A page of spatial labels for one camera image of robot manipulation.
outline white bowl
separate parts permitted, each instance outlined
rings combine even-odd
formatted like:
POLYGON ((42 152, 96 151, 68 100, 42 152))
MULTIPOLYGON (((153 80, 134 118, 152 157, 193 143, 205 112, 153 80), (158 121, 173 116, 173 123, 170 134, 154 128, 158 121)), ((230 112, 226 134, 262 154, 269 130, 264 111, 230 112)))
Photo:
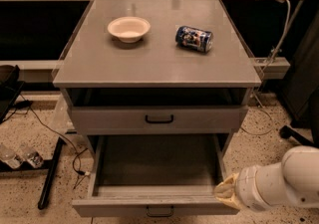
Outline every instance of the white bowl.
POLYGON ((151 28, 150 23, 139 17, 122 17, 112 21, 108 26, 111 35, 118 37, 122 42, 137 42, 151 28))

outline glass bottle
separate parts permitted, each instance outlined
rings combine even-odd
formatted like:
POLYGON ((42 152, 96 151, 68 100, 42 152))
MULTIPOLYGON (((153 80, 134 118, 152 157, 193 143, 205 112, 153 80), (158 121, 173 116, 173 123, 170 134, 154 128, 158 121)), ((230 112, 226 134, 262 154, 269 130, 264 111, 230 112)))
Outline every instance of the glass bottle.
POLYGON ((18 169, 22 163, 22 158, 12 149, 0 144, 0 159, 9 165, 12 169, 18 169))
POLYGON ((23 158, 33 167, 39 168, 43 165, 44 160, 39 152, 26 143, 21 144, 20 149, 22 151, 23 158))

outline drawer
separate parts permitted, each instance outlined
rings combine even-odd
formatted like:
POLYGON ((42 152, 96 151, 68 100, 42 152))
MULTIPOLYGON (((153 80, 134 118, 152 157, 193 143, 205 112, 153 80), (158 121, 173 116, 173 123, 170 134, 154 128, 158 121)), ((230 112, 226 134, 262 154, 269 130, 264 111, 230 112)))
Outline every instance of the drawer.
POLYGON ((214 135, 99 136, 83 217, 236 214, 213 195, 225 171, 214 135))
POLYGON ((238 131, 247 107, 72 108, 78 133, 158 134, 224 133, 238 131))

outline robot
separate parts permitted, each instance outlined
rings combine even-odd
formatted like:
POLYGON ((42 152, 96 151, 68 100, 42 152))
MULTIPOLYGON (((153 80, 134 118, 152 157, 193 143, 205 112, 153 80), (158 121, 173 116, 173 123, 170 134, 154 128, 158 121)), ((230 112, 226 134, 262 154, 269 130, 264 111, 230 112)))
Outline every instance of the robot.
POLYGON ((238 210, 280 205, 319 208, 319 149, 296 146, 279 163, 243 168, 218 184, 215 197, 238 210))

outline black drawer handle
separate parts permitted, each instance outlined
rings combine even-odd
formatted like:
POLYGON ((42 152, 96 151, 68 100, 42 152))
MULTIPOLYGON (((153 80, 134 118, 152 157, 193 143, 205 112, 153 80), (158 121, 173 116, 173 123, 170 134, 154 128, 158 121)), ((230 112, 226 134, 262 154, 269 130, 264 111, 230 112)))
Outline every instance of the black drawer handle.
POLYGON ((167 218, 173 215, 173 206, 170 207, 169 213, 152 214, 150 213, 150 208, 147 206, 147 215, 152 218, 167 218))
POLYGON ((150 124, 168 124, 173 122, 173 115, 170 116, 170 119, 167 120, 150 120, 149 116, 146 115, 146 122, 150 124))

